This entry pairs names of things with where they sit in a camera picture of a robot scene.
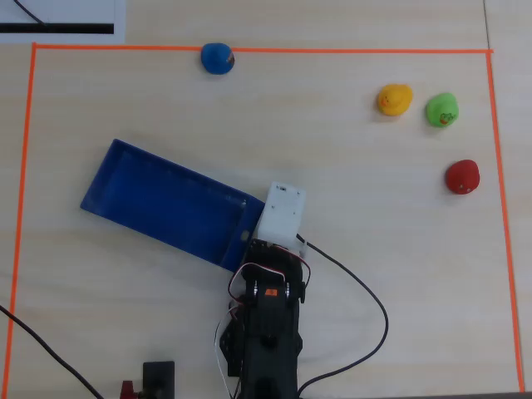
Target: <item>white cable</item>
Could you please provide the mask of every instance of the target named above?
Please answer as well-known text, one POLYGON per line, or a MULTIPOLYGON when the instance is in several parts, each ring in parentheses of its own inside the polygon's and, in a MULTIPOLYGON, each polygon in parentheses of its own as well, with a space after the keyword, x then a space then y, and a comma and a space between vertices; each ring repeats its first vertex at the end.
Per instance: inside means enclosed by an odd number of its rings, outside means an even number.
POLYGON ((231 287, 233 287, 233 282, 234 280, 236 279, 236 277, 240 274, 240 272, 242 272, 242 270, 244 270, 244 268, 246 266, 249 266, 249 265, 253 265, 253 266, 257 266, 263 270, 266 270, 266 271, 269 271, 270 273, 275 273, 275 274, 278 274, 279 276, 281 276, 283 278, 283 281, 286 283, 286 277, 284 276, 284 273, 283 272, 279 272, 278 270, 275 270, 273 268, 267 268, 266 266, 262 266, 260 264, 254 264, 253 262, 248 262, 246 264, 243 264, 242 266, 239 267, 239 269, 234 273, 233 277, 231 278, 231 281, 229 282, 229 294, 233 297, 233 294, 231 293, 231 287))
POLYGON ((233 306, 230 310, 227 311, 227 313, 221 318, 221 320, 218 322, 218 325, 216 326, 216 330, 214 331, 214 355, 216 355, 216 362, 218 363, 218 369, 219 373, 222 376, 222 379, 224 380, 225 389, 227 389, 227 393, 229 394, 229 398, 233 399, 233 395, 231 395, 231 391, 229 390, 229 387, 227 386, 227 382, 225 381, 224 372, 222 370, 222 366, 219 364, 219 356, 218 356, 218 330, 219 325, 227 318, 227 315, 233 312, 237 306, 233 306))

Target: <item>wire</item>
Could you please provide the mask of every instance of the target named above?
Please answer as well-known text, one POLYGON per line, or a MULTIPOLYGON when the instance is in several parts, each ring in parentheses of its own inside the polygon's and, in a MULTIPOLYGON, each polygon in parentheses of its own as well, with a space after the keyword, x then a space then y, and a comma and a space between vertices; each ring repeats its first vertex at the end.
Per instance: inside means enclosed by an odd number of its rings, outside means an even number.
POLYGON ((227 386, 227 382, 225 381, 224 372, 222 371, 222 366, 219 364, 219 356, 218 356, 218 330, 219 325, 225 320, 228 314, 230 314, 233 310, 235 310, 238 306, 233 306, 230 310, 227 311, 227 313, 220 319, 218 322, 218 325, 216 326, 216 329, 214 330, 214 355, 216 356, 216 362, 218 363, 218 369, 219 373, 222 376, 222 379, 224 380, 225 389, 227 390, 227 393, 229 394, 229 397, 233 399, 233 396, 231 395, 231 391, 229 390, 229 387, 227 386))
POLYGON ((308 263, 305 262, 305 259, 303 259, 302 257, 300 257, 300 256, 298 256, 298 255, 296 255, 296 254, 294 254, 294 253, 288 251, 286 248, 284 248, 284 247, 282 247, 282 246, 280 246, 280 245, 276 245, 276 244, 275 244, 274 247, 277 248, 277 249, 281 249, 282 251, 284 251, 284 252, 286 252, 286 253, 288 253, 288 254, 291 254, 291 255, 294 256, 295 258, 299 259, 299 262, 301 262, 302 264, 304 264, 305 266, 307 266, 307 269, 308 269, 308 276, 307 276, 307 282, 305 283, 305 288, 308 287, 308 282, 310 281, 310 274, 311 274, 311 272, 310 272, 310 266, 308 266, 308 263))
POLYGON ((233 399, 236 399, 237 394, 239 393, 240 381, 242 377, 239 377, 238 382, 236 383, 236 388, 234 389, 233 399))
POLYGON ((229 292, 229 296, 236 302, 238 303, 239 305, 243 305, 242 301, 239 301, 232 293, 231 293, 231 286, 233 285, 233 281, 234 279, 236 278, 236 276, 238 276, 240 274, 240 272, 246 267, 246 266, 249 266, 249 265, 253 265, 253 266, 257 266, 258 268, 262 268, 266 271, 269 271, 271 273, 275 273, 275 274, 278 274, 280 275, 281 277, 283 277, 283 281, 286 282, 286 276, 284 275, 283 272, 280 272, 279 270, 275 269, 275 268, 267 268, 266 266, 263 266, 261 264, 254 264, 254 263, 246 263, 246 264, 243 264, 242 266, 240 266, 236 272, 234 272, 233 274, 233 277, 230 279, 229 281, 229 285, 227 286, 227 291, 229 292))
POLYGON ((32 12, 30 10, 28 10, 27 8, 25 8, 18 0, 13 0, 15 2, 15 4, 17 4, 27 15, 29 15, 33 21, 35 21, 36 23, 40 23, 41 25, 46 25, 46 23, 44 23, 42 20, 40 20, 39 18, 37 18, 35 15, 32 14, 32 12))
POLYGON ((0 311, 4 313, 6 316, 11 318, 16 324, 18 324, 26 333, 30 334, 39 344, 44 347, 44 350, 47 351, 50 356, 52 356, 56 361, 61 364, 64 368, 66 368, 75 378, 83 384, 83 386, 88 389, 94 397, 98 399, 104 399, 103 396, 79 373, 77 372, 71 365, 69 365, 67 362, 65 362, 61 357, 55 353, 44 340, 37 335, 36 332, 34 332, 31 328, 29 328, 22 320, 20 320, 17 316, 9 312, 7 309, 5 309, 4 306, 0 305, 0 311))
MULTIPOLYGON (((301 237, 299 234, 297 235, 298 237, 298 240, 301 241, 301 242, 305 242, 305 240, 303 239, 303 237, 301 237)), ((328 259, 330 260, 331 262, 333 262, 334 264, 336 264, 339 268, 341 268, 344 272, 346 272, 347 274, 349 274, 351 277, 353 277, 355 280, 357 280, 357 283, 359 283, 360 285, 362 285, 362 287, 364 289, 366 289, 366 291, 372 296, 373 299, 375 299, 375 302, 377 302, 377 305, 379 305, 379 308, 381 308, 382 310, 382 315, 384 316, 384 333, 382 334, 382 338, 381 338, 381 341, 379 341, 379 343, 377 344, 377 346, 371 351, 369 352, 366 356, 364 357, 361 357, 360 359, 358 359, 356 362, 353 362, 351 364, 348 364, 347 366, 345 367, 341 367, 341 368, 338 368, 337 370, 334 370, 332 372, 326 372, 325 374, 322 374, 321 376, 317 376, 317 377, 314 377, 314 378, 311 378, 310 380, 308 380, 307 382, 305 382, 299 389, 298 389, 298 395, 297 397, 301 397, 301 392, 303 392, 303 390, 305 388, 307 388, 309 385, 311 384, 314 384, 315 382, 318 382, 320 380, 323 380, 325 378, 329 378, 329 377, 332 377, 332 376, 336 376, 337 374, 340 374, 341 372, 345 372, 347 370, 349 370, 350 368, 353 368, 355 367, 356 365, 362 363, 362 362, 365 362, 367 359, 369 359, 371 356, 373 356, 375 353, 378 352, 379 349, 381 349, 381 346, 382 344, 384 343, 384 341, 386 341, 386 337, 388 335, 388 313, 386 311, 386 309, 384 308, 384 305, 382 304, 382 302, 379 300, 379 298, 377 298, 377 295, 375 295, 373 293, 373 291, 361 280, 359 279, 351 270, 349 270, 348 268, 346 268, 343 264, 341 264, 340 262, 338 262, 335 258, 325 254, 321 249, 319 249, 318 247, 310 244, 309 242, 307 242, 307 245, 308 247, 312 248, 313 250, 315 250, 317 253, 319 253, 320 255, 322 255, 325 259, 328 259)))

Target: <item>yellow rubber duck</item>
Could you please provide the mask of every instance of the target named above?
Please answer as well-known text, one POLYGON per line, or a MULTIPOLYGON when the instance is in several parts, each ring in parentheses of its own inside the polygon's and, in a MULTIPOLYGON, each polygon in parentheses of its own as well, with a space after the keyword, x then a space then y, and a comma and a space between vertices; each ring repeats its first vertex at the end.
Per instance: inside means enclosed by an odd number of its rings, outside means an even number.
POLYGON ((407 85, 388 85, 379 93, 377 105, 384 115, 397 116, 406 112, 413 96, 407 85))

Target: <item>black cable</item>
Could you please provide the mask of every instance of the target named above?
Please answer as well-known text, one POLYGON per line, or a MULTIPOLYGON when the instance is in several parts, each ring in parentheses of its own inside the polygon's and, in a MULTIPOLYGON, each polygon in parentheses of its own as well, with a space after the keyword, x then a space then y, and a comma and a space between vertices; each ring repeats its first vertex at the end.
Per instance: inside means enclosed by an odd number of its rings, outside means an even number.
POLYGON ((236 388, 234 389, 233 399, 236 399, 236 396, 239 393, 240 378, 241 377, 239 377, 239 381, 236 383, 236 388))
MULTIPOLYGON (((299 234, 298 234, 298 240, 301 241, 302 243, 305 243, 305 240, 303 239, 303 237, 301 237, 299 234)), ((369 359, 371 356, 373 356, 375 353, 378 352, 378 350, 381 348, 382 344, 384 343, 384 341, 386 341, 386 337, 388 335, 388 313, 386 312, 386 309, 384 308, 384 305, 382 304, 382 302, 379 300, 379 298, 377 298, 377 295, 375 295, 373 293, 373 291, 361 280, 359 279, 351 270, 349 270, 348 268, 346 268, 343 264, 341 264, 340 262, 338 262, 335 258, 332 258, 331 256, 325 254, 320 248, 310 244, 308 241, 307 241, 307 245, 308 247, 312 248, 313 250, 315 250, 317 253, 319 253, 320 255, 322 255, 325 259, 328 259, 330 260, 331 262, 333 262, 334 264, 336 264, 339 268, 341 268, 344 272, 346 272, 347 274, 349 274, 351 277, 353 277, 355 280, 357 280, 357 283, 359 283, 360 285, 362 285, 364 287, 364 289, 366 289, 366 291, 372 296, 373 299, 375 299, 375 302, 377 302, 377 304, 379 305, 379 308, 381 308, 382 310, 382 314, 384 315, 384 333, 382 334, 382 338, 381 338, 381 341, 377 344, 377 346, 371 351, 369 352, 366 356, 364 357, 361 357, 360 359, 358 359, 356 362, 353 362, 351 364, 348 364, 347 366, 345 367, 341 367, 341 368, 338 368, 337 370, 334 370, 333 372, 326 372, 325 374, 322 374, 321 376, 317 376, 317 377, 314 377, 314 378, 311 378, 310 380, 308 380, 307 382, 305 382, 298 390, 298 394, 297 394, 297 398, 300 398, 301 397, 301 392, 303 392, 303 390, 308 387, 309 385, 311 384, 314 384, 315 382, 318 382, 320 380, 323 380, 325 378, 329 378, 329 377, 332 377, 332 376, 336 376, 337 374, 340 374, 341 372, 345 372, 347 370, 349 370, 350 368, 353 368, 355 367, 356 365, 362 363, 362 362, 365 362, 367 359, 369 359)))
POLYGON ((69 365, 67 362, 65 362, 63 359, 59 357, 57 353, 55 353, 44 340, 37 335, 36 332, 34 332, 31 328, 29 328, 22 320, 20 320, 17 316, 9 312, 7 309, 5 309, 4 306, 0 305, 0 311, 4 313, 6 316, 11 318, 16 324, 18 324, 26 333, 30 334, 37 342, 41 344, 42 347, 44 347, 44 350, 47 351, 50 356, 52 356, 56 361, 61 364, 64 368, 66 368, 75 378, 77 378, 86 389, 88 389, 94 397, 97 399, 104 399, 104 397, 85 379, 83 376, 74 370, 74 368, 69 365))
POLYGON ((32 14, 32 12, 30 10, 28 10, 27 8, 25 8, 18 0, 13 0, 15 2, 15 4, 17 4, 27 15, 29 15, 33 21, 35 21, 36 23, 40 23, 41 25, 46 25, 46 23, 44 23, 42 20, 40 20, 39 18, 37 18, 35 15, 32 14))

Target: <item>blue rubber duck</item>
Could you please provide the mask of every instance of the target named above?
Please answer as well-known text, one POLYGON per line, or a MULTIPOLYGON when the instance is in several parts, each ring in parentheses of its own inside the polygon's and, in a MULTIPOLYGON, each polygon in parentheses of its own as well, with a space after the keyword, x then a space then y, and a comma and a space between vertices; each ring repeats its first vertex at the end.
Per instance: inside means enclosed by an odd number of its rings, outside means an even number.
POLYGON ((223 43, 208 43, 201 49, 201 63, 207 72, 213 75, 223 75, 234 65, 234 55, 231 47, 223 43))

